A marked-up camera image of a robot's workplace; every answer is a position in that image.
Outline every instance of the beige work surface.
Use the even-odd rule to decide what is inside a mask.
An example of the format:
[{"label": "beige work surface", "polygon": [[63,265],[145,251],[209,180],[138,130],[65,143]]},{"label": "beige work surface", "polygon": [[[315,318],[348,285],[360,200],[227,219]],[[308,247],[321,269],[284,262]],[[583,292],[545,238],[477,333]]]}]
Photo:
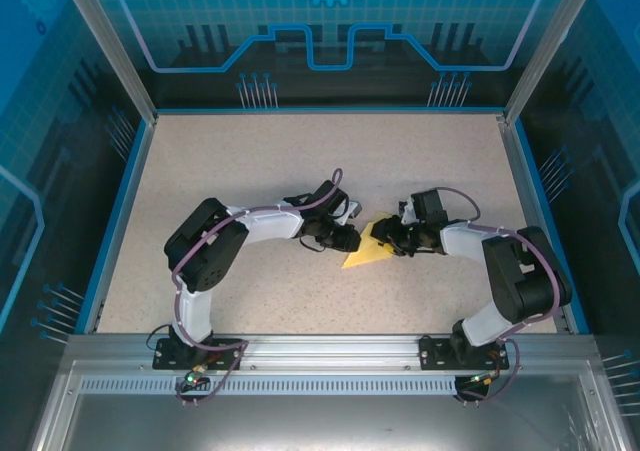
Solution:
[{"label": "beige work surface", "polygon": [[[107,296],[100,332],[146,333],[172,319],[163,247],[208,197],[273,204],[314,191],[344,169],[341,188],[377,211],[432,186],[472,195],[480,223],[525,224],[495,116],[430,114],[162,116]],[[450,218],[471,216],[444,195]],[[214,289],[218,333],[448,332],[491,299],[484,265],[451,256],[392,258],[341,269],[346,255],[297,240],[244,247]],[[529,328],[555,332],[551,321]]]}]

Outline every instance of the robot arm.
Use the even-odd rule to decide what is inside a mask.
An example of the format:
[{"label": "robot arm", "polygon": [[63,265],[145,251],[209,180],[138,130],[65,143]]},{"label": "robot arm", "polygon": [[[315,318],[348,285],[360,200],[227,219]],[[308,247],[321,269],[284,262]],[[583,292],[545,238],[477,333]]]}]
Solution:
[{"label": "robot arm", "polygon": [[[357,201],[349,200],[338,189],[320,206],[304,211],[296,207],[312,203],[332,188],[325,181],[313,194],[284,198],[275,210],[257,211],[238,218],[222,228],[215,240],[204,245],[182,269],[179,278],[187,292],[180,296],[182,325],[196,342],[204,342],[212,335],[209,318],[212,289],[225,277],[240,249],[251,243],[269,239],[291,239],[312,236],[322,247],[351,252],[358,249],[360,235],[347,220],[361,210]],[[167,241],[164,252],[173,270],[202,236],[217,223],[243,208],[226,207],[215,198],[204,200]],[[191,346],[177,323],[172,336]]]},{"label": "robot arm", "polygon": [[[528,227],[518,234],[549,263],[560,288],[560,305],[571,301],[571,287],[544,232]],[[549,276],[533,253],[507,234],[476,229],[467,221],[450,221],[437,190],[411,195],[400,215],[379,221],[371,236],[399,256],[439,253],[486,265],[492,301],[453,326],[451,345],[459,363],[508,334],[523,322],[551,310],[554,292]]]}]

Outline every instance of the enclosure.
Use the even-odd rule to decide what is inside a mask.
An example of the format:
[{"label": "enclosure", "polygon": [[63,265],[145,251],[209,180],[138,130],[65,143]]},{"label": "enclosure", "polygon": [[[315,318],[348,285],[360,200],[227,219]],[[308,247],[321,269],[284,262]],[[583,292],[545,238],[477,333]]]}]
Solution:
[{"label": "enclosure", "polygon": [[[637,0],[0,10],[6,449],[635,449]],[[423,369],[422,337],[493,299],[486,266],[251,244],[210,310],[216,339],[249,344],[218,396],[182,409],[184,370],[154,369],[152,330],[174,320],[165,243],[206,198],[279,203],[338,167],[358,232],[442,186],[481,224],[539,226],[573,299],[513,335],[499,399],[463,405],[481,369]]]}]

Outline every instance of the yellow triangle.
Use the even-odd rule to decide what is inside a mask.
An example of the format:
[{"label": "yellow triangle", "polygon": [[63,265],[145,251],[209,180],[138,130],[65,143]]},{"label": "yellow triangle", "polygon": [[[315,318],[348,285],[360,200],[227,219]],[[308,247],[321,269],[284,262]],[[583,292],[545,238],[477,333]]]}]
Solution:
[{"label": "yellow triangle", "polygon": [[351,268],[360,264],[373,263],[382,259],[387,259],[393,256],[389,245],[380,246],[379,241],[371,237],[371,230],[373,225],[381,219],[390,218],[391,215],[387,213],[376,213],[374,220],[367,224],[364,231],[360,234],[361,241],[358,251],[349,253],[346,261],[342,265],[343,268]]}]

